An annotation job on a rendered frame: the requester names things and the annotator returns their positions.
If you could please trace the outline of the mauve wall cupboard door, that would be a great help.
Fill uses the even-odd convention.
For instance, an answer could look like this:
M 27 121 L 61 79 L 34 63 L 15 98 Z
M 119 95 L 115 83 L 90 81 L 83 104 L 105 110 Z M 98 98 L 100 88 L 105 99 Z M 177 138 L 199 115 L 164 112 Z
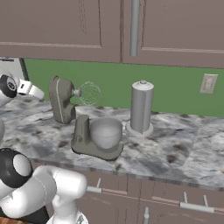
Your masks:
M 120 0 L 0 0 L 0 56 L 118 62 Z
M 224 0 L 140 0 L 130 56 L 131 0 L 123 0 L 124 63 L 224 68 Z

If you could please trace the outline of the mauve drawer front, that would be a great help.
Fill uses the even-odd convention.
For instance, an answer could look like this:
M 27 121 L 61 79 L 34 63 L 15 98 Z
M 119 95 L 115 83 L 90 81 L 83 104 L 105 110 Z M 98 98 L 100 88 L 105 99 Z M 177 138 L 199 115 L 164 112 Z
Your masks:
M 183 192 L 187 194 L 189 203 L 204 205 L 203 196 L 206 195 L 208 205 L 217 214 L 224 214 L 224 192 L 216 192 L 188 185 L 174 185 L 161 181 L 142 181 L 141 199 L 161 202 L 170 206 L 179 206 L 184 201 Z
M 83 171 L 89 186 L 101 188 L 101 192 L 86 192 L 79 203 L 88 202 L 104 207 L 136 207 L 139 204 L 140 181 L 96 171 Z

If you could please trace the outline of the grey paper towel roll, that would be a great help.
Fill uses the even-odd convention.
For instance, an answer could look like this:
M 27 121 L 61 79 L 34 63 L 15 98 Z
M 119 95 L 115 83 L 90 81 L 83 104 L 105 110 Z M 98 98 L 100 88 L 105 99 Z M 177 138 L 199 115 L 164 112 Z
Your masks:
M 146 80 L 132 84 L 130 127 L 140 133 L 150 129 L 154 85 Z

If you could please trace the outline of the beige wall outlet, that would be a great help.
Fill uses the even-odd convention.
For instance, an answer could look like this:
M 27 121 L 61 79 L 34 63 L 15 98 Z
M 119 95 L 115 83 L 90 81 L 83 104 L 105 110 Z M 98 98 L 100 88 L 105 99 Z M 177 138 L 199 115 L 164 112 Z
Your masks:
M 201 94 L 212 94 L 214 92 L 214 87 L 217 81 L 217 74 L 207 74 L 203 75 L 203 80 L 200 87 Z

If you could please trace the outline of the olive grey mixer base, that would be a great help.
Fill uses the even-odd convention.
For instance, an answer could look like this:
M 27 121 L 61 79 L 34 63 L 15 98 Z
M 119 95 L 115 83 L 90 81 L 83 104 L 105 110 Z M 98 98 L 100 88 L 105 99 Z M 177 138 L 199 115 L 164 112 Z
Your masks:
M 111 150 L 98 148 L 90 136 L 90 122 L 88 115 L 80 115 L 75 122 L 71 148 L 73 152 L 100 158 L 103 160 L 116 160 L 123 152 L 123 143 Z

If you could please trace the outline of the grey mixer bowl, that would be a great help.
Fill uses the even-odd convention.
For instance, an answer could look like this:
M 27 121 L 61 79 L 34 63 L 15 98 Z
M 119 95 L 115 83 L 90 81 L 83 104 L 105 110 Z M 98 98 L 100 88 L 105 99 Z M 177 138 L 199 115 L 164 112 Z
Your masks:
M 103 150 L 111 150 L 119 143 L 129 140 L 129 133 L 123 129 L 122 123 L 112 117 L 103 117 L 90 124 L 90 136 L 94 144 Z

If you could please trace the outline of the white appliance with dark edge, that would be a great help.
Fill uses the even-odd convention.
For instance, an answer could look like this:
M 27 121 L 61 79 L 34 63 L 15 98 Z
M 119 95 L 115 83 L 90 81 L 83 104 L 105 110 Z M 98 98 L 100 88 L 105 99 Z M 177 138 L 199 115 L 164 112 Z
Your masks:
M 20 79 L 29 80 L 25 60 L 23 58 L 0 57 L 0 70 L 11 73 Z

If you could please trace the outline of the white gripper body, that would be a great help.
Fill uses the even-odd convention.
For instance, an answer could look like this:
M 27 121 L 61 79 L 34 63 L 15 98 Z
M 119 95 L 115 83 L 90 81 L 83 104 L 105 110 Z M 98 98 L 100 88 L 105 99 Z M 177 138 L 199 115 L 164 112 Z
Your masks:
M 40 100 L 43 100 L 45 97 L 45 93 L 41 89 L 39 89 L 38 87 L 36 87 L 34 85 L 31 86 L 29 95 L 34 96 Z

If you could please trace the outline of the mauve base cupboard door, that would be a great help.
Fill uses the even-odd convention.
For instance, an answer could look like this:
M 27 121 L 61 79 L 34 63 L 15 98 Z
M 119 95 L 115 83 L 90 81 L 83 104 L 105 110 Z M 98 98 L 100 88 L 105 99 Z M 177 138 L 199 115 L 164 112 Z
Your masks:
M 178 206 L 149 202 L 149 224 L 224 224 L 224 215 L 196 212 Z
M 137 199 L 87 194 L 77 200 L 77 206 L 89 224 L 137 224 Z

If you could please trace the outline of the white towel holder base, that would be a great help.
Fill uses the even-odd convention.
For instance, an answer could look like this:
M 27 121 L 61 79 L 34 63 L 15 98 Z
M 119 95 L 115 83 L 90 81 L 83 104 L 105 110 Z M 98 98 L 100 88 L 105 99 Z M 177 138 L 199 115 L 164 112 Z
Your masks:
M 133 130 L 131 127 L 130 127 L 130 121 L 127 121 L 127 124 L 126 124 L 126 130 L 129 132 L 129 134 L 133 137 L 148 137 L 149 135 L 152 134 L 153 132 L 153 125 L 152 123 L 150 123 L 150 127 L 144 131 L 142 134 Z

